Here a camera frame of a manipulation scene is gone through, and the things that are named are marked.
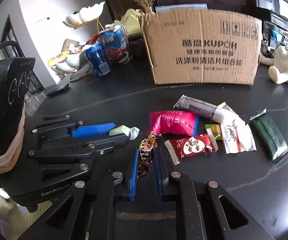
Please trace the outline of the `blue snack canister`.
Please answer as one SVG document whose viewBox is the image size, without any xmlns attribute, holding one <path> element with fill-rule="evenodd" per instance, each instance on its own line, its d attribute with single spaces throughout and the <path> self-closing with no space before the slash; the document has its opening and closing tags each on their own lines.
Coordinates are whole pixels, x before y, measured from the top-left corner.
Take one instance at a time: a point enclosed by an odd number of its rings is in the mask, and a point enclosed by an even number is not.
<svg viewBox="0 0 288 240">
<path fill-rule="evenodd" d="M 123 24 L 112 25 L 100 31 L 99 35 L 111 64 L 121 65 L 130 61 L 128 33 Z"/>
</svg>

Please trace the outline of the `red white candy packet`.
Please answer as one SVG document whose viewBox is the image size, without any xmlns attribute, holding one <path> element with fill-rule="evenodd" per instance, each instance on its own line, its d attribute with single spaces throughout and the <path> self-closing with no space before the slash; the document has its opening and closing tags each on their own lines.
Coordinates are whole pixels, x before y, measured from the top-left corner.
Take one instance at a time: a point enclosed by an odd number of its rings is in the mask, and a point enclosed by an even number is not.
<svg viewBox="0 0 288 240">
<path fill-rule="evenodd" d="M 183 139 L 170 139 L 166 140 L 164 144 L 174 165 L 180 164 L 184 158 L 206 152 L 216 152 L 219 149 L 213 133 L 204 133 Z"/>
</svg>

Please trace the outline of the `dark candy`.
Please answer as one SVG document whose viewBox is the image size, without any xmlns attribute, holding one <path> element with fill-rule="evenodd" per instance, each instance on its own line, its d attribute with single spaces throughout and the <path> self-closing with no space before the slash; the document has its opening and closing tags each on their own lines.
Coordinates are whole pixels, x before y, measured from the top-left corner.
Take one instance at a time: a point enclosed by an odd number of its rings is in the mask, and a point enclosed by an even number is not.
<svg viewBox="0 0 288 240">
<path fill-rule="evenodd" d="M 139 144 L 140 160 L 137 166 L 137 176 L 143 177 L 150 172 L 149 164 L 152 162 L 152 150 L 157 147 L 157 139 L 161 134 L 151 133 L 146 139 Z"/>
</svg>

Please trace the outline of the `white shell tray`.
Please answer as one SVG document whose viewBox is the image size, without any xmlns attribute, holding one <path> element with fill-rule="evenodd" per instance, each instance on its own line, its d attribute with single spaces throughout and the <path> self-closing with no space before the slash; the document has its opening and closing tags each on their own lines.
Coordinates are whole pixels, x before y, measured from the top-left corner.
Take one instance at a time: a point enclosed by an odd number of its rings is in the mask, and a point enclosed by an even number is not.
<svg viewBox="0 0 288 240">
<path fill-rule="evenodd" d="M 88 64 L 85 56 L 86 49 L 90 46 L 71 53 L 69 50 L 64 51 L 48 61 L 48 66 L 57 74 L 74 73 Z"/>
<path fill-rule="evenodd" d="M 84 27 L 92 22 L 96 22 L 97 30 L 101 28 L 104 30 L 100 22 L 100 16 L 103 13 L 105 2 L 96 3 L 92 7 L 83 7 L 78 12 L 70 14 L 63 21 L 67 27 L 78 29 Z"/>
</svg>

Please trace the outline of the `yellow pyramid tin box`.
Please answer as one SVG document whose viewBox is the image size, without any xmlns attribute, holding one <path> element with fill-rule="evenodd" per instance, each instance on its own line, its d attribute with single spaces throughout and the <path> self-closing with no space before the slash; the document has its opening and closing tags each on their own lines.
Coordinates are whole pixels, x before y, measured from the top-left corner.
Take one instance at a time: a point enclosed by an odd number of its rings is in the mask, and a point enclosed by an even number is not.
<svg viewBox="0 0 288 240">
<path fill-rule="evenodd" d="M 142 13 L 139 9 L 128 9 L 120 20 L 115 20 L 115 25 L 124 25 L 128 35 L 141 33 L 139 16 Z"/>
</svg>

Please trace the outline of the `black remote control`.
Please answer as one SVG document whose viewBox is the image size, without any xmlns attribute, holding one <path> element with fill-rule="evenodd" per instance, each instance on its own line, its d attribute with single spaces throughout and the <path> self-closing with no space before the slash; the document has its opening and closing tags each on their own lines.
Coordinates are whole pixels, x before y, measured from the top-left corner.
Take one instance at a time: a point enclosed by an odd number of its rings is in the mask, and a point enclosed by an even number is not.
<svg viewBox="0 0 288 240">
<path fill-rule="evenodd" d="M 59 93 L 63 93 L 65 91 L 67 91 L 69 89 L 69 84 L 66 83 L 64 85 L 57 85 L 55 87 L 52 87 L 50 89 L 48 89 L 46 91 L 46 95 L 47 96 L 54 96 L 56 94 L 59 94 Z"/>
</svg>

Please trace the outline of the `pale green candy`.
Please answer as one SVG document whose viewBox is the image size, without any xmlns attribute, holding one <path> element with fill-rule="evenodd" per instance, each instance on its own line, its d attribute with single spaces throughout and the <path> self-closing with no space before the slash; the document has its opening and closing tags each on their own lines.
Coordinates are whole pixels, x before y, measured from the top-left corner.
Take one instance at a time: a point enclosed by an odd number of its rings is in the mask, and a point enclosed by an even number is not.
<svg viewBox="0 0 288 240">
<path fill-rule="evenodd" d="M 109 131 L 109 135 L 125 134 L 130 140 L 135 140 L 140 133 L 140 129 L 137 127 L 129 128 L 125 125 L 113 128 Z"/>
</svg>

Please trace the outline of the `blue soda can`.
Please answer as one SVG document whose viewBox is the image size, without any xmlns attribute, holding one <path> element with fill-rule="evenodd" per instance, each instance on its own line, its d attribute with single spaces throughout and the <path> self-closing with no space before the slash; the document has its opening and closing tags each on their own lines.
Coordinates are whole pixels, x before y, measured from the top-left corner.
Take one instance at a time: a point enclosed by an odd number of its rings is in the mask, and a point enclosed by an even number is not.
<svg viewBox="0 0 288 240">
<path fill-rule="evenodd" d="M 85 51 L 87 61 L 97 78 L 102 78 L 111 73 L 111 65 L 104 47 L 96 42 Z"/>
</svg>

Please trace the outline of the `lower white shell tray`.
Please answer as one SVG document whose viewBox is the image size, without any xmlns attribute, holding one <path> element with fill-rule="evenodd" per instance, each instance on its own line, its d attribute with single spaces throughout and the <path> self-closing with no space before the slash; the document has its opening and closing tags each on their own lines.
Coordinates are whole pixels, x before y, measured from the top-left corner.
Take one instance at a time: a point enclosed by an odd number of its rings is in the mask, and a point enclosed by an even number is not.
<svg viewBox="0 0 288 240">
<path fill-rule="evenodd" d="M 88 64 L 85 56 L 86 49 L 90 46 L 71 53 L 69 50 L 64 51 L 48 61 L 48 66 L 57 74 L 74 73 Z"/>
</svg>

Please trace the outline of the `green yellow candy packet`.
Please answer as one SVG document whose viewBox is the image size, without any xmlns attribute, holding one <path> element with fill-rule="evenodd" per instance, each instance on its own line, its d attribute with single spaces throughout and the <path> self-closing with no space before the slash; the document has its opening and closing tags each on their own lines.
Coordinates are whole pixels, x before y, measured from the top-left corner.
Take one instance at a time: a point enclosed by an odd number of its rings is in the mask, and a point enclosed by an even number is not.
<svg viewBox="0 0 288 240">
<path fill-rule="evenodd" d="M 222 132 L 220 124 L 205 124 L 205 129 L 211 129 L 216 140 L 222 140 Z"/>
</svg>

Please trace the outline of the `upper white shell tray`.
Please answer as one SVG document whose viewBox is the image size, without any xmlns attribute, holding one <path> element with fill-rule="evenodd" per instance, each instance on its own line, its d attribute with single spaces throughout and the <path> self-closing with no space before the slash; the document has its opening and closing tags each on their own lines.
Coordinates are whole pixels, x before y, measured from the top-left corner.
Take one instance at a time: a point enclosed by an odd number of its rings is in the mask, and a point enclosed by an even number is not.
<svg viewBox="0 0 288 240">
<path fill-rule="evenodd" d="M 92 7 L 83 7 L 78 12 L 70 14 L 63 21 L 67 27 L 78 29 L 84 27 L 92 22 L 96 22 L 97 30 L 101 28 L 104 30 L 100 22 L 100 16 L 103 13 L 105 2 L 96 3 Z"/>
</svg>

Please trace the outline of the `grey white snack bar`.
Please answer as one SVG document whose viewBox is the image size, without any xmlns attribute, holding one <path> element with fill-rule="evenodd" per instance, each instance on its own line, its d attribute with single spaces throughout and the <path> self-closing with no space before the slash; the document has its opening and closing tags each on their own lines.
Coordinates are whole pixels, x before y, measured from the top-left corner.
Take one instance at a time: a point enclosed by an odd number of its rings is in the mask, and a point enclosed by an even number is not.
<svg viewBox="0 0 288 240">
<path fill-rule="evenodd" d="M 235 115 L 232 112 L 186 95 L 182 95 L 173 107 L 195 113 L 219 124 L 231 125 L 235 121 Z"/>
</svg>

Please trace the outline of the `white red snack packet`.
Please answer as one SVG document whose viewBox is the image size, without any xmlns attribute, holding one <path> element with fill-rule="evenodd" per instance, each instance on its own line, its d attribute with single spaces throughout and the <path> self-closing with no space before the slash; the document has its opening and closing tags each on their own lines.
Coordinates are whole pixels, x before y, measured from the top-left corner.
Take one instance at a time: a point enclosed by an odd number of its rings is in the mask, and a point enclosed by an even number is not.
<svg viewBox="0 0 288 240">
<path fill-rule="evenodd" d="M 221 133 L 226 154 L 256 151 L 255 140 L 249 124 L 221 125 Z"/>
</svg>

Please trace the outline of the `brown cardboard box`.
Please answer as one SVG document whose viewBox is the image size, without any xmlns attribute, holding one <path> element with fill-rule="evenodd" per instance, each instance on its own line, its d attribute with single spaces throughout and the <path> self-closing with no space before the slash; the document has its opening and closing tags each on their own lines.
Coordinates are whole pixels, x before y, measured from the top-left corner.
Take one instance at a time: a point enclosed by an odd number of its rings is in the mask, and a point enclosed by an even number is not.
<svg viewBox="0 0 288 240">
<path fill-rule="evenodd" d="M 232 11 L 182 8 L 142 14 L 139 22 L 155 84 L 254 83 L 261 20 Z"/>
</svg>

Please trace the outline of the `pink snack bag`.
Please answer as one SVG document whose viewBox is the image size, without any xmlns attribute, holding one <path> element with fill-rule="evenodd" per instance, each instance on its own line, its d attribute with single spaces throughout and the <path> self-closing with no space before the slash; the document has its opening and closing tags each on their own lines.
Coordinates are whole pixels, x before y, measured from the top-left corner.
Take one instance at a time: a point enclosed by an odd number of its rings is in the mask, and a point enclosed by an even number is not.
<svg viewBox="0 0 288 240">
<path fill-rule="evenodd" d="M 150 126 L 147 135 L 184 134 L 198 135 L 199 116 L 187 111 L 160 111 L 149 114 Z"/>
</svg>

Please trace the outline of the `dark green snack packet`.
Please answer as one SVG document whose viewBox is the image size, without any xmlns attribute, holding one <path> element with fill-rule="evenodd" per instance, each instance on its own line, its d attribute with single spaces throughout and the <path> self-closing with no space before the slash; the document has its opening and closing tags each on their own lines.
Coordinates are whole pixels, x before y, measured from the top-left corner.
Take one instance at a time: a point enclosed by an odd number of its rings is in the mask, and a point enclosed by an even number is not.
<svg viewBox="0 0 288 240">
<path fill-rule="evenodd" d="M 250 124 L 268 150 L 271 162 L 277 164 L 288 153 L 288 145 L 267 109 L 250 117 Z"/>
</svg>

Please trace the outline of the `white plush toy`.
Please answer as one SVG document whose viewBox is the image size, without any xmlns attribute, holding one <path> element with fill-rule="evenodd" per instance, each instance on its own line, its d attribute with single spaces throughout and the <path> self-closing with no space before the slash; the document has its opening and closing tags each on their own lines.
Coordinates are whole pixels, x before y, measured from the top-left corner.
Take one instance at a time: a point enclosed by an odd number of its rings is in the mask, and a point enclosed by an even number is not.
<svg viewBox="0 0 288 240">
<path fill-rule="evenodd" d="M 265 57 L 260 53 L 260 63 L 269 66 L 268 75 L 270 79 L 280 85 L 288 83 L 288 50 L 284 46 L 279 46 L 275 52 L 274 57 Z"/>
</svg>

